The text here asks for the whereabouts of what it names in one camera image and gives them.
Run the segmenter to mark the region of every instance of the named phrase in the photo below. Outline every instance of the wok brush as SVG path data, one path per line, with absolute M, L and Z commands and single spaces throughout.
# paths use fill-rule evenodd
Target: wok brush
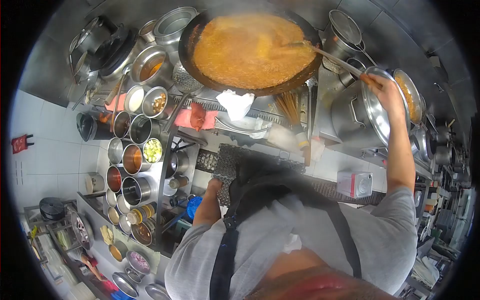
M 310 165 L 310 155 L 305 155 L 310 152 L 310 143 L 307 135 L 300 125 L 300 114 L 297 108 L 298 95 L 297 93 L 283 92 L 275 97 L 275 104 L 279 108 L 292 126 L 292 131 L 295 133 L 297 143 L 300 150 L 303 151 L 305 157 L 305 165 Z

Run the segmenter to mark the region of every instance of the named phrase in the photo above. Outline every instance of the black rubber mat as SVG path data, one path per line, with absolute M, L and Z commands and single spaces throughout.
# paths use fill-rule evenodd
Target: black rubber mat
M 213 173 L 213 177 L 220 179 L 223 182 L 222 189 L 218 192 L 217 197 L 222 206 L 230 206 L 230 196 L 228 189 L 232 181 L 236 178 L 236 165 L 240 163 L 244 157 L 255 153 L 266 158 L 274 159 L 280 166 L 291 168 L 298 173 L 305 172 L 305 166 L 303 163 L 299 163 L 293 160 L 283 159 L 278 156 L 272 156 L 265 153 L 240 148 L 230 144 L 220 144 L 217 154 L 217 166 Z
M 385 194 L 382 192 L 372 191 L 371 196 L 354 199 L 337 192 L 336 182 L 323 180 L 320 178 L 314 178 L 310 176 L 305 176 L 305 178 L 312 183 L 313 188 L 317 192 L 319 192 L 320 194 L 324 195 L 327 198 L 330 198 L 338 202 L 377 206 L 380 203 L 380 201 L 385 197 Z
M 208 151 L 205 149 L 200 149 L 198 151 L 197 163 L 195 169 L 205 171 L 208 173 L 213 173 L 215 171 L 217 164 L 217 153 Z

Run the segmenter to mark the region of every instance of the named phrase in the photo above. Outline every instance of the bowl of diced cucumber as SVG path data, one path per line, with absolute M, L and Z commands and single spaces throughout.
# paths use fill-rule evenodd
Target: bowl of diced cucumber
M 156 138 L 151 138 L 144 144 L 145 160 L 154 164 L 163 158 L 163 147 L 160 141 Z

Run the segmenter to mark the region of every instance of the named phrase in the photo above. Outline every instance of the wok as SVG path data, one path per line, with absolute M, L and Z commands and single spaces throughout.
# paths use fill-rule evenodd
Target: wok
M 221 84 L 203 75 L 203 73 L 193 63 L 192 58 L 195 46 L 200 39 L 200 35 L 202 34 L 203 29 L 212 19 L 218 16 L 252 12 L 276 15 L 295 23 L 302 29 L 303 34 L 305 35 L 305 40 L 310 41 L 312 45 L 316 47 L 322 48 L 322 43 L 318 36 L 318 32 L 310 25 L 310 23 L 308 23 L 305 19 L 303 19 L 296 13 L 280 6 L 263 1 L 255 3 L 250 1 L 240 1 L 239 3 L 230 2 L 202 12 L 201 14 L 193 18 L 193 20 L 191 20 L 190 23 L 188 23 L 188 25 L 183 30 L 179 42 L 179 57 L 181 63 L 183 64 L 187 72 L 201 84 L 211 89 L 219 92 L 230 89 L 237 92 L 238 95 L 243 95 L 245 93 L 253 93 L 256 96 L 280 94 L 282 92 L 289 91 L 304 84 L 305 81 L 307 81 L 313 75 L 313 73 L 318 70 L 322 62 L 321 55 L 318 54 L 317 56 L 315 56 L 312 62 L 307 67 L 305 67 L 305 69 L 300 71 L 298 74 L 296 74 L 289 80 L 281 84 L 262 89 L 243 89 Z

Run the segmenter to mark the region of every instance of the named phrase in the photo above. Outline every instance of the mesh strainer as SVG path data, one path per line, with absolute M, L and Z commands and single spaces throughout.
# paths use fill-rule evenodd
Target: mesh strainer
M 340 35 L 348 42 L 359 45 L 361 42 L 360 29 L 355 21 L 346 13 L 339 10 L 331 10 L 328 13 L 330 22 Z
M 172 78 L 173 82 L 175 82 L 175 86 L 182 93 L 186 93 L 188 91 L 194 92 L 204 86 L 200 82 L 196 81 L 190 74 L 188 74 L 181 61 L 178 61 L 175 64 L 175 67 L 173 67 Z

